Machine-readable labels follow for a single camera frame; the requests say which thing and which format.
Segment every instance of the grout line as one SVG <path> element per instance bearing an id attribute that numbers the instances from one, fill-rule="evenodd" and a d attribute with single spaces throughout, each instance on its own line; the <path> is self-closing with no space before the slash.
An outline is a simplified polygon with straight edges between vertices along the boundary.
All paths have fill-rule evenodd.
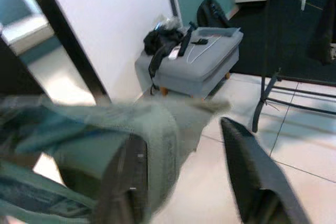
<path id="1" fill-rule="evenodd" d="M 329 182 L 331 182 L 331 183 L 336 184 L 336 182 L 333 181 L 333 180 L 331 180 L 331 179 L 321 177 L 321 176 L 316 175 L 316 174 L 314 174 L 314 173 L 310 173 L 310 172 L 308 172 L 308 171 L 306 171 L 306 170 L 301 170 L 301 169 L 299 169 L 299 168 L 296 168 L 296 167 L 291 166 L 291 165 L 284 164 L 284 163 L 279 162 L 279 161 L 276 161 L 276 160 L 274 160 L 274 159 L 273 159 L 273 161 L 276 162 L 276 163 L 278 163 L 278 164 L 288 166 L 288 167 L 293 168 L 293 169 L 295 169 L 295 170 L 299 170 L 299 171 L 301 171 L 301 172 L 303 172 L 303 173 L 307 173 L 307 174 L 309 174 L 309 175 L 312 175 L 312 176 L 315 176 L 315 177 L 318 177 L 318 178 L 321 178 L 321 179 L 324 179 L 324 180 L 327 180 L 327 181 L 329 181 Z"/>
<path id="2" fill-rule="evenodd" d="M 292 101 L 293 101 L 293 99 L 294 99 L 294 96 L 295 96 L 295 92 L 293 93 L 293 96 L 292 96 L 292 99 L 290 100 L 290 103 L 292 103 Z M 278 134 L 277 134 L 277 138 L 276 138 L 275 141 L 274 141 L 274 145 L 273 145 L 273 147 L 272 147 L 271 152 L 269 153 L 269 156 L 272 155 L 272 152 L 273 152 L 273 150 L 274 150 L 274 147 L 275 147 L 275 145 L 276 145 L 276 143 L 277 143 L 277 141 L 278 141 L 278 138 L 279 138 L 279 135 L 280 135 L 280 131 L 281 131 L 282 126 L 283 126 L 283 124 L 284 124 L 284 122 L 285 122 L 285 119 L 286 119 L 287 113 L 288 113 L 288 111 L 289 111 L 289 108 L 290 108 L 290 106 L 288 106 L 287 111 L 286 111 L 286 114 L 285 114 L 285 116 L 283 117 L 283 121 L 282 121 L 282 124 L 281 124 L 281 126 L 280 126 L 279 132 L 278 132 Z"/>
<path id="3" fill-rule="evenodd" d="M 210 137 L 210 136 L 207 136 L 207 135 L 203 135 L 203 134 L 201 134 L 201 136 L 204 136 L 204 137 L 210 138 L 211 140 L 215 140 L 215 141 L 217 141 L 217 142 L 220 142 L 220 143 L 224 143 L 224 141 L 221 141 L 221 140 L 215 139 L 215 138 L 213 138 L 213 137 Z"/>

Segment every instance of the black backpack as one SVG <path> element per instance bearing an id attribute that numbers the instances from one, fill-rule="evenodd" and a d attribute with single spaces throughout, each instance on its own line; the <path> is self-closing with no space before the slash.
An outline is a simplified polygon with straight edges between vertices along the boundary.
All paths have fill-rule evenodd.
<path id="1" fill-rule="evenodd" d="M 204 0 L 197 10 L 197 23 L 201 27 L 231 27 L 216 0 Z"/>

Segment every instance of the dark carpet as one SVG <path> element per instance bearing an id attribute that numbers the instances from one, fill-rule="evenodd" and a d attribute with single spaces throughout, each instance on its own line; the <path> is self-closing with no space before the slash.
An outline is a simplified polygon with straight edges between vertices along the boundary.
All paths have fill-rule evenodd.
<path id="1" fill-rule="evenodd" d="M 306 5 L 302 12 L 300 0 L 270 1 L 267 76 L 271 77 L 281 67 L 281 74 L 288 77 L 336 83 L 336 62 L 323 66 L 307 53 L 309 41 L 314 40 L 321 19 L 321 9 L 327 2 L 308 0 L 314 6 Z M 244 33 L 240 59 L 232 72 L 261 75 L 266 41 L 265 7 L 265 4 L 242 7 L 230 20 Z"/>

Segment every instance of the black door frame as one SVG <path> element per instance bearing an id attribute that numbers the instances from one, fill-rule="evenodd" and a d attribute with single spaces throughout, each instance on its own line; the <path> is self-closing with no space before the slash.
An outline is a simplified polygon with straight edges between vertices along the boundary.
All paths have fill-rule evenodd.
<path id="1" fill-rule="evenodd" d="M 56 0 L 36 0 L 47 17 L 55 35 L 65 48 L 73 64 L 82 76 L 96 102 L 102 96 L 108 97 L 105 88 L 93 69 L 87 55 L 71 30 Z"/>

